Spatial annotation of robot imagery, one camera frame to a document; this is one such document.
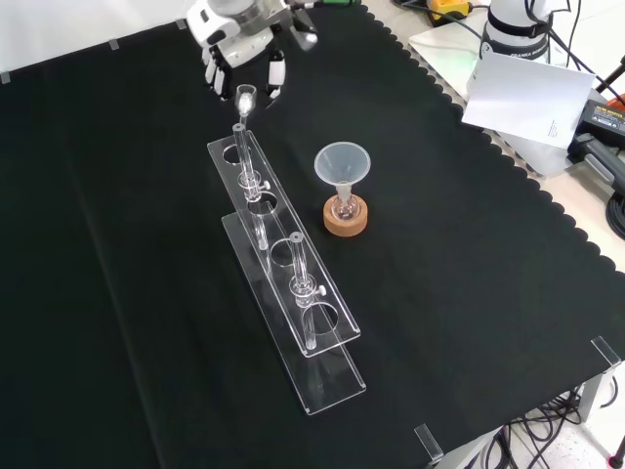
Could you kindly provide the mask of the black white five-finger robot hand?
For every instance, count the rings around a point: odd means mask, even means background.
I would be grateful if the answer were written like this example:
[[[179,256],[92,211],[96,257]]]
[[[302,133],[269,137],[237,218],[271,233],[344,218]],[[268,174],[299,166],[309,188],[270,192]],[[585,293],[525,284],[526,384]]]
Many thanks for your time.
[[[279,97],[286,64],[274,38],[288,24],[289,13],[284,1],[196,1],[191,5],[187,26],[202,49],[205,81],[221,100],[231,96],[232,73],[262,54],[269,57],[269,99]]]

